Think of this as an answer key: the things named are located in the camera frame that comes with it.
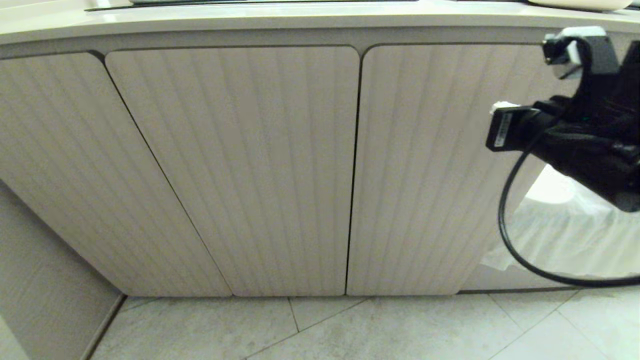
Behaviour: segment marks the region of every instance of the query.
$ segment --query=wall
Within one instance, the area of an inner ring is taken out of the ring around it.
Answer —
[[[120,292],[0,181],[0,358],[80,359]]]

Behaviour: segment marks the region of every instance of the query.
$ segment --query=cabinet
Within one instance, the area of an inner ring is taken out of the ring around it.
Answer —
[[[353,48],[118,51],[106,63],[235,295],[344,294]]]
[[[499,238],[499,194],[518,156],[484,147],[491,105],[571,95],[575,86],[553,77],[537,46],[372,48],[362,69],[347,294],[456,293]],[[541,170],[527,162],[512,204]]]
[[[0,178],[129,295],[225,284],[100,60],[0,61]]]

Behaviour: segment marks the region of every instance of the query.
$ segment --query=black cable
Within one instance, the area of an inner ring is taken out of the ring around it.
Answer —
[[[557,122],[559,119],[556,118],[555,121],[552,122],[552,125]],[[606,288],[611,286],[632,286],[632,285],[640,285],[640,276],[632,276],[632,277],[622,277],[619,279],[602,279],[602,280],[587,280],[587,279],[578,279],[573,277],[565,277],[556,274],[552,274],[550,272],[546,272],[527,260],[525,260],[520,254],[516,251],[516,249],[511,244],[511,239],[509,238],[509,234],[507,233],[507,225],[504,220],[504,213],[507,204],[507,198],[509,196],[509,191],[511,189],[511,185],[513,184],[513,180],[515,179],[520,167],[527,159],[534,146],[540,140],[540,138],[545,134],[545,131],[540,132],[536,135],[533,140],[529,143],[529,145],[522,152],[518,161],[516,161],[515,165],[511,169],[509,176],[507,177],[507,181],[502,188],[502,195],[500,196],[500,204],[498,206],[498,226],[500,227],[500,235],[502,236],[502,241],[504,245],[509,250],[509,253],[526,269],[531,271],[532,273],[542,276],[546,279],[561,282],[563,284],[574,285],[574,286],[584,286],[590,288]]]

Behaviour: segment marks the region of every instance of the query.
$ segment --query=grout line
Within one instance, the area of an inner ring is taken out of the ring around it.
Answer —
[[[576,291],[576,292],[575,292],[575,294],[573,294],[570,298],[566,299],[566,301],[565,301],[565,302],[563,302],[562,304],[558,305],[558,307],[554,309],[554,312],[555,312],[555,313],[557,313],[558,315],[562,316],[562,317],[563,317],[563,318],[564,318],[568,323],[570,323],[570,324],[571,324],[571,326],[572,326],[574,329],[576,329],[576,330],[580,333],[580,335],[582,335],[582,337],[583,337],[583,338],[587,339],[587,341],[588,341],[590,344],[592,344],[592,345],[593,345],[593,347],[595,347],[596,349],[598,349],[598,351],[599,351],[599,352],[600,352],[600,353],[601,353],[601,354],[602,354],[606,359],[609,359],[609,356],[608,356],[607,354],[605,354],[605,353],[604,353],[604,351],[602,351],[602,350],[600,349],[600,347],[599,347],[596,343],[594,343],[593,341],[591,341],[591,338],[589,338],[589,336],[587,336],[587,334],[585,334],[584,332],[582,332],[582,330],[580,330],[580,329],[579,329],[579,328],[578,328],[578,327],[577,327],[577,326],[576,326],[576,325],[575,325],[575,324],[574,324],[574,323],[573,323],[573,322],[572,322],[568,317],[566,317],[564,314],[562,314],[562,312],[558,311],[558,309],[559,309],[562,305],[565,305],[569,300],[573,299],[573,297],[574,297],[574,296],[576,296],[576,295],[578,295],[578,293],[579,293],[580,291],[582,291],[582,290]]]
[[[554,311],[557,311],[562,305],[565,305],[569,300],[573,299],[574,296],[578,295],[578,293],[582,291],[582,290],[578,290],[575,293],[573,293],[573,295],[571,295],[568,299],[566,299],[565,301],[562,302],[562,304],[556,306],[556,308],[552,311],[552,313]]]
[[[296,320],[296,313],[293,312],[293,305],[291,305],[291,297],[287,297],[287,300],[289,301],[289,309],[291,309],[291,314],[293,315],[293,322],[296,323],[296,330],[300,332],[298,321]]]
[[[571,297],[569,297],[565,302],[567,302],[567,301],[571,300],[571,299],[572,299],[576,294],[578,294],[578,292],[580,292],[580,290],[576,291],[576,292],[575,292]],[[488,360],[493,359],[493,358],[494,358],[494,357],[496,357],[499,353],[501,353],[504,349],[506,349],[506,348],[510,347],[514,342],[518,341],[518,339],[520,339],[522,336],[524,336],[525,334],[527,334],[529,331],[533,330],[533,328],[535,328],[536,326],[538,326],[541,322],[545,321],[549,316],[551,316],[551,314],[553,314],[553,313],[558,313],[558,314],[560,314],[560,312],[559,312],[559,311],[556,311],[556,310],[557,310],[557,308],[559,308],[559,307],[560,307],[560,306],[562,306],[563,304],[564,304],[564,302],[563,302],[562,304],[558,305],[558,306],[557,306],[553,311],[551,311],[549,314],[547,314],[547,315],[546,315],[544,318],[542,318],[540,321],[538,321],[538,322],[536,323],[536,325],[533,325],[532,327],[528,328],[528,329],[527,329],[526,331],[524,331],[520,336],[518,336],[518,337],[517,337],[517,338],[515,338],[512,342],[508,343],[505,347],[503,347],[503,348],[502,348],[502,349],[500,349],[498,352],[496,352],[496,353],[495,353],[493,356],[491,356]]]
[[[347,311],[348,309],[351,309],[352,307],[358,306],[358,305],[362,304],[363,302],[365,302],[365,301],[367,301],[367,300],[369,300],[369,299],[371,299],[371,298],[370,298],[370,297],[366,297],[366,298],[362,299],[361,301],[358,301],[356,304],[353,304],[353,305],[351,305],[351,306],[349,306],[349,307],[345,307],[344,309],[342,309],[342,310],[338,311],[337,313],[335,313],[335,314],[333,314],[333,315],[331,315],[331,316],[329,316],[329,317],[327,317],[327,318],[324,318],[324,319],[322,319],[322,320],[318,321],[317,323],[314,323],[313,325],[309,325],[308,327],[306,327],[306,328],[302,329],[302,331],[307,330],[308,328],[310,328],[310,327],[312,327],[312,326],[316,326],[317,324],[319,324],[319,323],[321,323],[321,322],[323,322],[323,321],[325,321],[325,320],[328,320],[328,319],[330,319],[330,318],[333,318],[334,316],[336,316],[336,315],[338,315],[338,314],[340,314],[340,313],[343,313],[343,312]]]
[[[307,330],[311,329],[312,327],[316,326],[317,324],[319,324],[319,323],[321,323],[321,322],[324,322],[325,320],[328,320],[328,319],[330,319],[330,318],[333,318],[334,316],[336,316],[336,315],[338,315],[338,314],[341,314],[341,313],[343,313],[343,312],[345,312],[345,311],[347,311],[347,310],[349,310],[349,309],[353,309],[354,307],[356,307],[356,306],[358,306],[358,305],[362,304],[363,302],[365,302],[365,301],[367,301],[367,300],[369,300],[369,299],[371,299],[371,298],[370,298],[370,297],[367,297],[367,298],[366,298],[366,299],[364,299],[363,301],[360,301],[360,302],[358,302],[357,304],[354,304],[354,305],[352,305],[352,306],[349,306],[349,307],[347,307],[346,309],[340,310],[339,312],[335,313],[334,315],[331,315],[331,316],[329,316],[328,318],[326,318],[326,319],[324,319],[324,320],[321,320],[321,321],[319,321],[319,322],[317,322],[317,323],[315,323],[315,324],[311,325],[310,327],[307,327],[307,328],[303,329],[303,330],[302,330],[302,331],[300,331],[300,332],[297,332],[296,334],[289,335],[289,336],[287,336],[286,338],[284,338],[284,339],[282,339],[282,340],[280,340],[280,341],[278,341],[278,342],[276,342],[276,343],[273,343],[273,344],[271,344],[271,345],[269,345],[269,346],[267,346],[267,347],[265,347],[265,348],[263,348],[263,349],[260,349],[260,350],[258,350],[258,351],[256,351],[256,352],[254,352],[253,354],[251,354],[251,355],[247,356],[247,357],[246,357],[246,359],[247,359],[247,360],[249,360],[249,359],[251,359],[251,357],[252,357],[252,356],[255,356],[255,355],[257,355],[257,354],[259,354],[259,353],[261,353],[261,352],[263,352],[263,351],[265,351],[265,350],[267,350],[267,349],[271,348],[271,347],[274,347],[275,345],[278,345],[278,344],[279,344],[279,343],[281,343],[281,342],[287,341],[287,340],[289,340],[289,339],[293,338],[294,336],[296,336],[296,335],[298,335],[298,334],[301,334],[301,333],[303,333],[303,332],[305,332],[305,331],[307,331]]]
[[[500,308],[500,310],[502,310],[503,313],[507,314],[507,316],[509,317],[509,319],[511,319],[511,321],[516,324],[516,326],[518,327],[518,329],[522,330],[522,332],[526,332],[526,329],[523,329],[522,326],[520,326],[519,323],[516,322],[516,320],[514,320],[511,317],[511,314],[509,314],[508,311],[506,311],[504,308],[502,308],[502,306],[500,306],[500,304],[493,298],[493,296],[491,296],[491,294],[487,294],[487,296],[489,296],[489,299],[491,299],[493,301],[494,304],[498,305],[498,307]]]
[[[598,351],[606,358],[609,359],[609,356],[607,354],[605,354],[602,350],[600,350],[600,347],[598,345],[596,345],[596,343],[594,343],[593,341],[591,341],[591,339],[589,339],[589,336],[587,336],[586,334],[584,334],[582,332],[582,330],[578,329],[577,326],[575,326],[574,323],[571,322],[571,320],[569,320],[569,318],[567,318],[565,315],[563,315],[560,311],[554,310],[555,313],[557,313],[558,315],[562,316],[563,319],[565,319],[569,324],[571,324],[571,327],[573,327],[580,335],[582,335],[582,337],[587,340],[590,344],[593,345],[593,347],[595,347],[596,349],[598,349]]]
[[[128,308],[126,308],[126,309],[122,310],[122,311],[121,311],[121,313],[126,313],[126,312],[127,312],[127,311],[129,311],[129,310],[133,310],[133,309],[136,309],[136,308],[138,308],[138,307],[140,307],[140,306],[147,305],[147,304],[149,304],[150,302],[154,302],[154,301],[159,300],[159,299],[160,299],[159,297],[152,298],[152,299],[150,299],[149,301],[145,301],[145,302],[143,302],[142,304],[138,304],[138,305],[135,305],[135,306],[132,306],[132,307],[128,307]]]
[[[107,315],[107,317],[105,317],[105,319],[100,324],[97,334],[92,339],[92,344],[87,348],[87,350],[85,350],[82,359],[91,360],[95,351],[98,349],[98,346],[100,346],[100,342],[102,342],[102,339],[113,323],[113,320],[115,320],[116,316],[118,316],[118,314],[120,313],[120,308],[122,308],[122,305],[129,296],[121,293],[119,297],[120,298],[116,300],[112,308],[109,310],[109,314]]]

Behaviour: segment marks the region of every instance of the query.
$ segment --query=label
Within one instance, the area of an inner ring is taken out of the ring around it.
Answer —
[[[504,141],[507,140],[507,133],[509,132],[509,125],[511,125],[511,113],[504,113],[502,115],[502,120],[500,122],[500,127],[498,128],[498,135],[495,137],[495,142],[493,143],[494,147],[503,147]]]

